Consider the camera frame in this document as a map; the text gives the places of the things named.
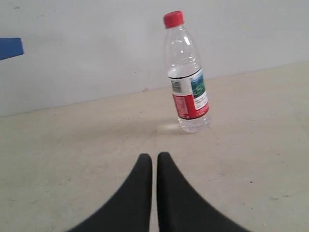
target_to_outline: barcode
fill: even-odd
[[[171,81],[171,82],[172,82],[173,91],[175,93],[183,93],[180,81]]]

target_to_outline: bottle base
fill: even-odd
[[[211,117],[209,113],[206,113],[202,117],[191,119],[191,120],[185,120],[183,118],[178,118],[180,127],[188,133],[198,133],[205,128],[209,127],[211,122]]]

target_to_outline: red bottle cap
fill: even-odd
[[[164,15],[165,28],[174,28],[184,23],[183,13],[181,11],[174,11]]]

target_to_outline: white wall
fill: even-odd
[[[183,10],[205,76],[309,60],[308,0],[1,0],[0,116],[169,86],[164,13]]]

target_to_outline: black object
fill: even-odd
[[[158,156],[156,194],[160,232],[248,232],[206,202],[168,152]]]
[[[69,232],[148,232],[151,195],[152,161],[141,154],[111,199]]]

